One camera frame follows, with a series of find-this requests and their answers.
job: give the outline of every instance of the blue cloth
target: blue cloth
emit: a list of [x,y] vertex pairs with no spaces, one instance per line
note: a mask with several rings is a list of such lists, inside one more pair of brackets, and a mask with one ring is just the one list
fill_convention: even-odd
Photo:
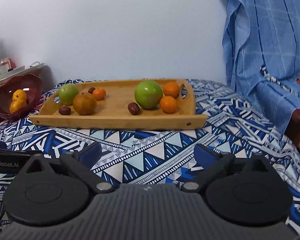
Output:
[[222,45],[227,84],[283,133],[300,108],[300,0],[228,0]]

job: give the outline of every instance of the tray handle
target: tray handle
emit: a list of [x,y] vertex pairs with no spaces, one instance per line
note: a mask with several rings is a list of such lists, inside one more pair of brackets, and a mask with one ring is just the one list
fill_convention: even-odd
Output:
[[[180,87],[180,94],[177,97],[177,102],[179,106],[179,113],[180,114],[195,114],[195,96],[192,87],[189,83],[184,80],[177,80],[176,83]],[[182,98],[181,90],[186,88],[187,95],[185,98]]]
[[53,93],[42,105],[39,115],[51,115],[51,113],[56,112],[63,104],[61,102],[57,103],[54,101],[56,97],[59,96],[59,90]]

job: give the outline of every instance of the red glass bowl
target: red glass bowl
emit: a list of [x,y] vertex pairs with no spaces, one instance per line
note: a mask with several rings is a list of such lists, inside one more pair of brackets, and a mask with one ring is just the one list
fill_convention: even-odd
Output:
[[[28,104],[10,114],[9,108],[12,102],[12,95],[18,89],[22,89],[27,93]],[[26,74],[11,78],[6,84],[0,87],[0,117],[11,121],[24,118],[38,104],[42,90],[42,80],[35,75]]]

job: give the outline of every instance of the tangerine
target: tangerine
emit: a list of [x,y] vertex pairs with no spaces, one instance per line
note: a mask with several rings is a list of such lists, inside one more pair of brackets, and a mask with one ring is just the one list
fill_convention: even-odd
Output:
[[28,99],[27,93],[25,91],[23,91],[22,89],[16,90],[12,95],[12,101],[16,101],[19,99],[22,99],[24,101],[27,101],[27,99]]
[[9,111],[12,114],[13,112],[19,110],[20,108],[25,107],[26,105],[27,105],[27,103],[23,99],[18,99],[18,100],[12,101],[12,103],[10,104]]
[[177,83],[170,82],[163,87],[162,91],[165,96],[172,96],[173,98],[177,98],[180,93],[180,87]]
[[172,96],[166,96],[160,100],[160,108],[164,113],[173,114],[178,110],[177,100]]
[[104,88],[97,88],[92,92],[92,95],[95,100],[102,100],[106,96],[106,90]]

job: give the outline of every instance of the chair armrest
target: chair armrest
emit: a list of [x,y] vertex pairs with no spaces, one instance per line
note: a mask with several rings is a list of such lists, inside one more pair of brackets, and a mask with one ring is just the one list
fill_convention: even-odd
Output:
[[298,148],[300,143],[300,109],[293,111],[285,135],[288,136]]

